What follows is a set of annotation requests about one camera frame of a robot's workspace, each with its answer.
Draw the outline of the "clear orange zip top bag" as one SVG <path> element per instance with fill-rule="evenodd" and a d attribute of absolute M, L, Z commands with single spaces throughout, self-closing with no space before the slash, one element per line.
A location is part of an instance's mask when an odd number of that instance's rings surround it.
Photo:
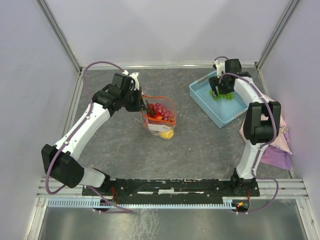
<path fill-rule="evenodd" d="M 177 125 L 177 109 L 173 101 L 164 96 L 142 95 L 145 109 L 141 111 L 142 123 L 152 135 L 164 140 L 174 136 Z"/>

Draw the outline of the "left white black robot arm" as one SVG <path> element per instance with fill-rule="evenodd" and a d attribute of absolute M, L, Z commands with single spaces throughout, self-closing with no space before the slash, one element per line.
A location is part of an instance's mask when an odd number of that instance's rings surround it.
<path fill-rule="evenodd" d="M 78 159 L 92 136 L 116 111 L 125 108 L 128 112 L 139 112 L 145 107 L 138 76 L 137 72 L 115 73 L 112 82 L 93 95 L 84 114 L 69 132 L 54 145 L 46 144 L 42 148 L 47 178 L 69 188 L 91 186 L 99 195 L 110 191 L 108 176 L 97 169 L 81 166 Z"/>

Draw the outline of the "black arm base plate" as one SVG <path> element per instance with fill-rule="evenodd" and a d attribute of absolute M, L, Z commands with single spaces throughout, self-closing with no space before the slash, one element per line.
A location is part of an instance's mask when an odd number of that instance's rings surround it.
<path fill-rule="evenodd" d="M 259 197 L 256 179 L 123 179 L 107 180 L 95 189 L 118 204 L 221 204 L 223 197 Z"/>

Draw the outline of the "red strawberry bunch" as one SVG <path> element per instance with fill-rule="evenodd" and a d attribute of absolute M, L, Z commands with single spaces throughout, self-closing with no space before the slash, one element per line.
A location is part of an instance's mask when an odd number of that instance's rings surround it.
<path fill-rule="evenodd" d="M 166 107 L 160 103 L 146 103 L 146 114 L 148 117 L 156 120 L 163 120 L 165 118 Z"/>

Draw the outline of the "yellow mango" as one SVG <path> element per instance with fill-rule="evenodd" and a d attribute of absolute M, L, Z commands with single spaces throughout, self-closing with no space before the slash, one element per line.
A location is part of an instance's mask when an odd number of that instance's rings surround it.
<path fill-rule="evenodd" d="M 165 140 L 170 140 L 173 136 L 174 136 L 174 130 L 173 129 L 170 129 L 168 131 L 165 131 L 165 132 L 161 132 L 159 134 L 159 136 L 162 138 L 162 139 L 165 139 Z"/>

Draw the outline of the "green grape bunch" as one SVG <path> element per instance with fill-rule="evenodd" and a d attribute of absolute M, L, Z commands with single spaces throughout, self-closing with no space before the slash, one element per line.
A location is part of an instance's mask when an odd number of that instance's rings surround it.
<path fill-rule="evenodd" d="M 208 94 L 215 100 L 228 100 L 228 101 L 231 101 L 234 99 L 234 93 L 231 92 L 231 93 L 227 93 L 227 94 L 220 94 L 219 92 L 217 93 L 217 95 L 215 95 L 215 93 L 210 90 L 208 92 Z"/>

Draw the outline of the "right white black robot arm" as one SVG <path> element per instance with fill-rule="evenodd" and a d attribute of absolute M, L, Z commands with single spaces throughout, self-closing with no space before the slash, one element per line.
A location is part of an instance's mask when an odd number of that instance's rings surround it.
<path fill-rule="evenodd" d="M 236 196 L 252 193 L 258 188 L 256 172 L 262 155 L 279 134 L 281 104 L 263 96 L 251 75 L 242 70 L 239 59 L 216 57 L 213 68 L 216 75 L 209 78 L 213 97 L 235 92 L 247 105 L 243 122 L 245 148 L 227 186 Z"/>

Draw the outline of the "purple grape bunch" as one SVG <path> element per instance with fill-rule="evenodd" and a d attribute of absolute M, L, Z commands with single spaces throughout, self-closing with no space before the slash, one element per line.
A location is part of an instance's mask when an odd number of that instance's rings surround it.
<path fill-rule="evenodd" d="M 174 122 L 175 116 L 173 111 L 168 110 L 166 106 L 160 103 L 153 105 L 153 118 L 156 120 L 162 120 L 167 122 Z"/>

